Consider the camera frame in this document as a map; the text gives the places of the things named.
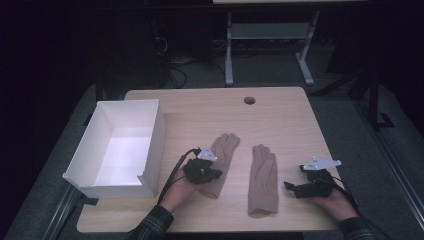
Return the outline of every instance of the table leg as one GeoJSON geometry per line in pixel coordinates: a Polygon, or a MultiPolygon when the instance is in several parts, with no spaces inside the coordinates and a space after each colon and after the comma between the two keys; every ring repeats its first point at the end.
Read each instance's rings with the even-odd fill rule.
{"type": "Polygon", "coordinates": [[[227,23],[227,54],[225,56],[225,87],[232,87],[233,80],[233,63],[231,62],[231,12],[228,13],[227,23]]]}
{"type": "Polygon", "coordinates": [[[300,70],[302,71],[303,78],[305,79],[305,82],[307,85],[313,85],[314,80],[312,78],[311,72],[309,71],[308,65],[306,64],[306,55],[309,50],[309,46],[311,45],[312,37],[314,36],[315,27],[318,22],[320,11],[316,11],[314,15],[312,16],[311,22],[308,27],[308,32],[306,34],[305,38],[305,46],[303,47],[302,51],[299,53],[296,53],[296,59],[299,63],[300,70]]]}

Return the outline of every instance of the white bracket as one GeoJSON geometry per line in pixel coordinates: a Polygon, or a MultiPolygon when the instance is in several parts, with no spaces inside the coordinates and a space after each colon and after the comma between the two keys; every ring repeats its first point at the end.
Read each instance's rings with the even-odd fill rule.
{"type": "Polygon", "coordinates": [[[340,160],[329,160],[314,156],[308,164],[303,166],[303,170],[321,170],[329,167],[336,167],[341,164],[342,162],[340,162],[340,160]]]}
{"type": "Polygon", "coordinates": [[[202,151],[200,151],[200,153],[197,155],[197,158],[214,162],[218,160],[218,158],[215,157],[215,155],[213,154],[210,147],[205,147],[204,149],[202,149],[202,151]]]}

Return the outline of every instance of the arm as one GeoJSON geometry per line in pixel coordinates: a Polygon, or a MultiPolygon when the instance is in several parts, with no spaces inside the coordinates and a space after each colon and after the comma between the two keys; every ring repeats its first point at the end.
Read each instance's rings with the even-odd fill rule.
{"type": "Polygon", "coordinates": [[[172,213],[183,205],[190,196],[199,190],[202,185],[195,185],[184,177],[184,172],[179,169],[175,174],[174,182],[166,192],[159,205],[153,207],[141,223],[129,232],[125,240],[150,240],[163,239],[166,231],[174,221],[172,213]]]}
{"type": "Polygon", "coordinates": [[[313,197],[312,202],[322,207],[334,219],[340,222],[340,230],[345,239],[375,240],[377,236],[368,224],[359,216],[345,196],[333,189],[327,198],[313,197]]]}

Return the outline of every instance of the cardboard box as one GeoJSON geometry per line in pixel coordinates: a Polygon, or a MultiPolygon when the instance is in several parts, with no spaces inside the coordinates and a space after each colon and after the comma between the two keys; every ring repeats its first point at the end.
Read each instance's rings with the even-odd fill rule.
{"type": "Polygon", "coordinates": [[[90,198],[154,197],[165,135],[159,100],[100,101],[63,178],[90,198]]]}

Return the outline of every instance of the tan glove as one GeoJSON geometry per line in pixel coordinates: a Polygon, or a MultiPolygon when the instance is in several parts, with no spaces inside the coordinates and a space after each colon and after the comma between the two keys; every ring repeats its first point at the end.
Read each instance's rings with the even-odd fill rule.
{"type": "Polygon", "coordinates": [[[227,178],[228,170],[230,169],[231,160],[233,158],[234,150],[240,142],[234,134],[223,133],[212,144],[211,151],[218,159],[213,163],[213,168],[222,171],[219,179],[215,179],[210,183],[203,185],[199,190],[200,193],[209,197],[218,198],[227,178]]]}
{"type": "Polygon", "coordinates": [[[278,212],[278,177],[275,154],[264,145],[253,147],[248,213],[278,212]]]}

